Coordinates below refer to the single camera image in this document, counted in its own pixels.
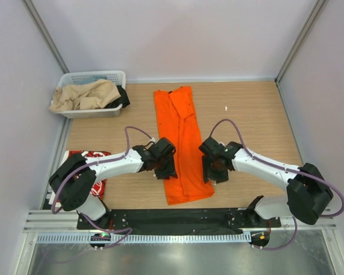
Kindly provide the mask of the orange t shirt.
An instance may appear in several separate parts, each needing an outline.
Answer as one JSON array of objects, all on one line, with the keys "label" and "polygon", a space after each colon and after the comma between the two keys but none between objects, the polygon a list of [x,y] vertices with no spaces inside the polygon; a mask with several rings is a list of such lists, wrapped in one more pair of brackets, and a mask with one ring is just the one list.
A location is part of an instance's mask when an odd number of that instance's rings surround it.
[{"label": "orange t shirt", "polygon": [[174,91],[155,91],[154,105],[158,133],[175,146],[176,178],[164,181],[168,205],[209,198],[214,194],[210,182],[204,182],[202,170],[201,133],[191,87]]}]

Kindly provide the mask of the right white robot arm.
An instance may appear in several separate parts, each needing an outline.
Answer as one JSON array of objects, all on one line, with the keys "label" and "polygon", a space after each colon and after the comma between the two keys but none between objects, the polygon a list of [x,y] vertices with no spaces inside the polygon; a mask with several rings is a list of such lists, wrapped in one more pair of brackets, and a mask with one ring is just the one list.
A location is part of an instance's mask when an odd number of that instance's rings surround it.
[{"label": "right white robot arm", "polygon": [[294,217],[314,225],[334,195],[316,166],[306,163],[294,166],[263,157],[230,142],[227,145],[208,138],[199,147],[202,152],[204,181],[226,182],[229,172],[256,176],[285,192],[279,197],[256,197],[248,206],[247,220],[259,227],[271,218]]}]

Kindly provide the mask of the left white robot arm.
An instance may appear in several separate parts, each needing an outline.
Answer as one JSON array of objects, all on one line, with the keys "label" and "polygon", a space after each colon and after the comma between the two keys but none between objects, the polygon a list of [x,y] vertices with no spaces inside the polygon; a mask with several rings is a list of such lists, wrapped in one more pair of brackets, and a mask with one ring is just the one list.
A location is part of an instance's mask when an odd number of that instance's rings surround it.
[{"label": "left white robot arm", "polygon": [[55,193],[53,214],[76,210],[81,219],[97,229],[109,229],[111,217],[103,200],[91,194],[93,185],[123,174],[154,171],[158,179],[177,177],[174,167],[176,149],[154,144],[149,148],[134,146],[127,152],[87,158],[81,153],[70,156],[50,177]]}]

